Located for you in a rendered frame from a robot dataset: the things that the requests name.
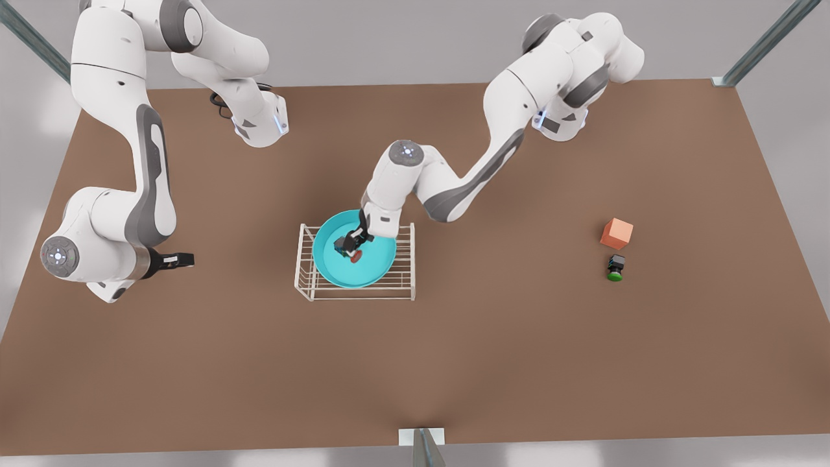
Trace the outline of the teal plate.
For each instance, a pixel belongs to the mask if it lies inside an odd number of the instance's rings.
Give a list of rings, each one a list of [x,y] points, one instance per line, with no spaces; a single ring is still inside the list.
[[[359,289],[379,281],[391,268],[396,256],[396,239],[376,237],[364,243],[361,259],[353,263],[335,249],[335,241],[359,225],[359,210],[349,210],[324,222],[314,238],[313,258],[317,269],[330,283],[345,289]]]

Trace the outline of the orange cube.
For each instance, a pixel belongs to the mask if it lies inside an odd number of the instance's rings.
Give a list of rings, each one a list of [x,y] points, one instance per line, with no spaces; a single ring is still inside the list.
[[[600,237],[600,243],[615,250],[620,250],[630,243],[633,230],[634,226],[629,224],[629,222],[612,218],[611,221],[604,226],[604,231],[602,231],[602,235]]]

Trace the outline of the silver frame post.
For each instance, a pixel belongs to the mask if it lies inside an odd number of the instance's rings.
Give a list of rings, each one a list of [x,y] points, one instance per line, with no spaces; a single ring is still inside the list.
[[[794,0],[724,76],[711,77],[712,86],[735,88],[821,2],[822,0]]]
[[[0,0],[0,23],[66,83],[71,82],[70,62],[8,0]]]
[[[412,447],[412,467],[447,467],[438,448],[444,444],[443,427],[398,429],[398,446]]]

